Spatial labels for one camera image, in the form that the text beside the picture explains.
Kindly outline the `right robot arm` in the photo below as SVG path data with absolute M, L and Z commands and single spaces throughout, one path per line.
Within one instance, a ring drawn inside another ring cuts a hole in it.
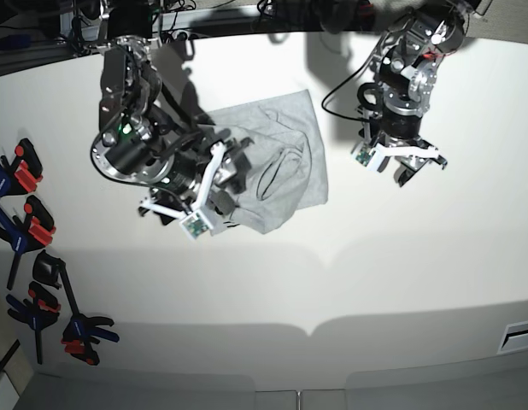
M 103 55 L 98 133 L 90 150 L 105 179 L 145 188 L 138 213 L 174 220 L 222 220 L 236 207 L 249 144 L 207 115 L 188 114 L 152 61 L 152 41 L 123 35 Z

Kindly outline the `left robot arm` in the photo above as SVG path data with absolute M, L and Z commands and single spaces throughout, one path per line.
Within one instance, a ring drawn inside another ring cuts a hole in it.
M 382 34 L 371 54 L 348 79 L 373 72 L 357 88 L 354 122 L 362 125 L 352 156 L 368 170 L 382 172 L 389 161 L 399 163 L 396 183 L 404 186 L 424 166 L 448 161 L 435 145 L 420 136 L 424 115 L 443 60 L 466 39 L 470 1 L 434 1 L 406 12 Z

